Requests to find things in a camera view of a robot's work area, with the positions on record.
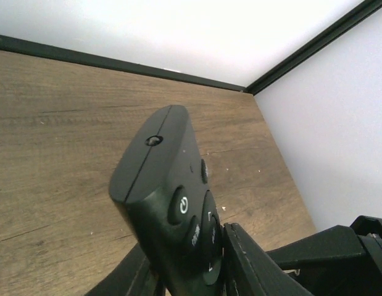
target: button icon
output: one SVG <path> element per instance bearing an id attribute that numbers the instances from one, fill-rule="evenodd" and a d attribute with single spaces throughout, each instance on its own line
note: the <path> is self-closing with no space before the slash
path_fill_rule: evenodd
<path id="1" fill-rule="evenodd" d="M 214 243 L 215 241 L 215 228 L 213 228 L 213 236 L 212 236 L 212 242 Z"/>
<path id="2" fill-rule="evenodd" d="M 181 199 L 180 212 L 181 212 L 181 214 L 185 214 L 186 212 L 188 212 L 188 199 L 186 198 L 186 196 L 184 196 Z"/>
<path id="3" fill-rule="evenodd" d="M 192 237 L 192 246 L 194 247 L 197 243 L 197 239 L 199 238 L 199 233 L 200 233 L 201 228 L 199 227 L 199 224 L 196 225 L 195 228 L 195 233 Z"/>

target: remote button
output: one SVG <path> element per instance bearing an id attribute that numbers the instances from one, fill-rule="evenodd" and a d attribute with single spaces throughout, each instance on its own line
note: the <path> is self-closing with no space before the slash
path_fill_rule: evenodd
<path id="1" fill-rule="evenodd" d="M 214 216 L 211 219 L 209 235 L 203 244 L 203 253 L 207 255 L 206 258 L 209 262 L 208 270 L 210 271 L 214 262 L 222 256 L 221 227 L 218 225 Z"/>
<path id="2" fill-rule="evenodd" d="M 200 239 L 201 224 L 196 216 L 193 216 L 185 234 L 183 249 L 184 253 L 192 252 L 198 245 Z"/>
<path id="3" fill-rule="evenodd" d="M 212 252 L 210 251 L 212 248 L 212 236 L 217 235 L 217 225 L 219 222 L 217 221 L 218 213 L 215 208 L 215 202 L 211 191 L 207 191 L 204 196 L 203 203 L 203 212 L 202 212 L 202 256 L 204 257 L 204 261 L 210 261 Z"/>
<path id="4" fill-rule="evenodd" d="M 207 169 L 206 162 L 202 158 L 202 181 L 204 184 L 207 184 L 209 180 L 209 170 Z"/>
<path id="5" fill-rule="evenodd" d="M 176 225 L 188 217 L 189 199 L 184 187 L 179 187 L 174 192 L 168 208 L 167 219 L 170 224 Z"/>
<path id="6" fill-rule="evenodd" d="M 204 267 L 203 279 L 207 285 L 212 285 L 220 275 L 222 263 L 221 226 L 214 216 L 211 219 L 210 235 L 206 237 L 206 242 L 206 244 L 203 244 L 203 247 L 206 249 L 203 249 L 202 252 L 207 253 L 209 258 Z"/>

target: remote control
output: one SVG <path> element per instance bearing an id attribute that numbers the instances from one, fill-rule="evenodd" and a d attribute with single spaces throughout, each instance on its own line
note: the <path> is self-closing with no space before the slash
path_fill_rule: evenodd
<path id="1" fill-rule="evenodd" d="M 222 227 L 188 111 L 152 114 L 119 161 L 109 194 L 172 296 L 222 293 Z"/>

